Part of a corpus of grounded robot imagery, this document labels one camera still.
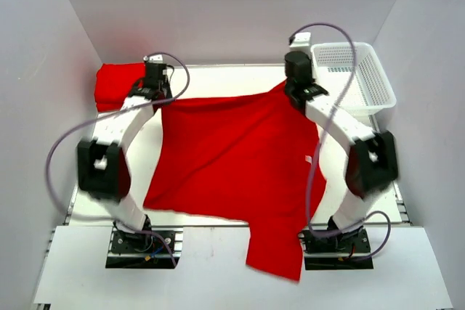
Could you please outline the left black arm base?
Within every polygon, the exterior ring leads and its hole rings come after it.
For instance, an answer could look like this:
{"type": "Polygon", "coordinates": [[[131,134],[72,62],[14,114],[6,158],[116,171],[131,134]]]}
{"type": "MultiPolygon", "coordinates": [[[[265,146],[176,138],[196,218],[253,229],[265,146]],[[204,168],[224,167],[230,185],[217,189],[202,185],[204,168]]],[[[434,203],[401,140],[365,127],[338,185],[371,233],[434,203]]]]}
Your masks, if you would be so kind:
{"type": "Polygon", "coordinates": [[[113,228],[110,235],[106,269],[174,269],[182,251],[182,230],[158,230],[163,242],[152,235],[135,235],[113,228]]]}

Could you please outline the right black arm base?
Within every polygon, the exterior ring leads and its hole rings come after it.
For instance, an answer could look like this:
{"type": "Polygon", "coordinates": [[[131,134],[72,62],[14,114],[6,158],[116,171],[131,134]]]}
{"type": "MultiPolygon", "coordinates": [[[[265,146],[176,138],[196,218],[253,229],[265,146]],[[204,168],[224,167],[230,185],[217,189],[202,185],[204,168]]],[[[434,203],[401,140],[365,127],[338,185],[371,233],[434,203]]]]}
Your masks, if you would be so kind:
{"type": "Polygon", "coordinates": [[[317,238],[308,229],[298,235],[304,251],[304,268],[306,271],[355,271],[373,269],[369,256],[371,245],[365,228],[349,233],[338,239],[317,238]]]}

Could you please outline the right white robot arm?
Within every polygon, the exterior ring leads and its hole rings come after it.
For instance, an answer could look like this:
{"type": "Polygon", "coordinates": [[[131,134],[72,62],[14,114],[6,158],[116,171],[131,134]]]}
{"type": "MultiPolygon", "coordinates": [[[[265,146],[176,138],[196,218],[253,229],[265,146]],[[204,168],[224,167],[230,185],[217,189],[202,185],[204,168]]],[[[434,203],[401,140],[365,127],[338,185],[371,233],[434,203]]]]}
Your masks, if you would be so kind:
{"type": "Polygon", "coordinates": [[[347,192],[330,217],[328,230],[310,230],[314,237],[328,240],[333,249],[343,251],[353,244],[354,234],[372,217],[372,207],[398,178],[395,138],[388,131],[374,131],[340,108],[338,100],[312,77],[312,60],[306,53],[291,51],[284,62],[286,96],[308,120],[323,129],[308,175],[306,214],[311,211],[312,187],[325,138],[331,136],[347,156],[344,172],[347,192]]]}

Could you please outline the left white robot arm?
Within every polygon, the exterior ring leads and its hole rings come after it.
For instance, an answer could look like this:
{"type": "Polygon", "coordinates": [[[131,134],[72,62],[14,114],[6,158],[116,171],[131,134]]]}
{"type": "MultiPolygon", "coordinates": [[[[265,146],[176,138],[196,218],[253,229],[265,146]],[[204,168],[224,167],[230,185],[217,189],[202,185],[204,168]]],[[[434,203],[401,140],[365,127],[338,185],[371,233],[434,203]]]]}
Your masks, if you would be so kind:
{"type": "Polygon", "coordinates": [[[161,55],[146,57],[143,76],[131,86],[118,113],[103,121],[92,139],[77,147],[78,187],[111,216],[117,229],[129,233],[138,251],[153,244],[148,217],[130,194],[131,175],[126,153],[135,136],[158,109],[152,102],[171,98],[168,65],[161,55]]]}

